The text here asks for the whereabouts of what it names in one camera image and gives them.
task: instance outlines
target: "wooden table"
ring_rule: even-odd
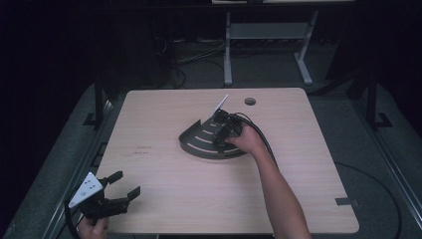
[[[127,94],[98,178],[122,170],[107,198],[140,186],[110,232],[142,234],[272,233],[255,161],[250,154],[213,160],[188,154],[178,137],[209,119],[223,97],[228,113],[244,113],[269,141],[280,170],[301,203],[312,233],[359,228],[317,119],[301,89],[136,91]],[[256,104],[247,106],[245,98]]]

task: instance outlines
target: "human hand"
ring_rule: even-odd
[[[260,135],[245,122],[242,122],[242,133],[238,137],[228,137],[226,142],[233,143],[239,149],[249,152],[255,156],[260,150],[266,150]]]
[[[78,234],[81,239],[106,239],[106,231],[108,230],[108,217],[99,219],[94,225],[92,219],[83,217],[78,225]]]

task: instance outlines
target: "forearm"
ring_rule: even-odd
[[[258,165],[267,212],[276,238],[311,238],[301,205],[270,154],[264,148],[252,154]]]

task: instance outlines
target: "black hole on white plate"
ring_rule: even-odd
[[[245,99],[245,104],[248,105],[248,106],[253,106],[256,103],[257,103],[257,101],[255,101],[255,99],[253,99],[253,98],[246,98]]]

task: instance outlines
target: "white metal stand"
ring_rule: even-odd
[[[295,59],[306,85],[311,85],[308,68],[304,62],[305,53],[313,34],[318,11],[313,11],[311,19],[305,23],[231,23],[230,12],[226,20],[226,54],[224,56],[224,84],[230,86],[232,65],[230,62],[230,45],[232,39],[304,39],[304,44]]]

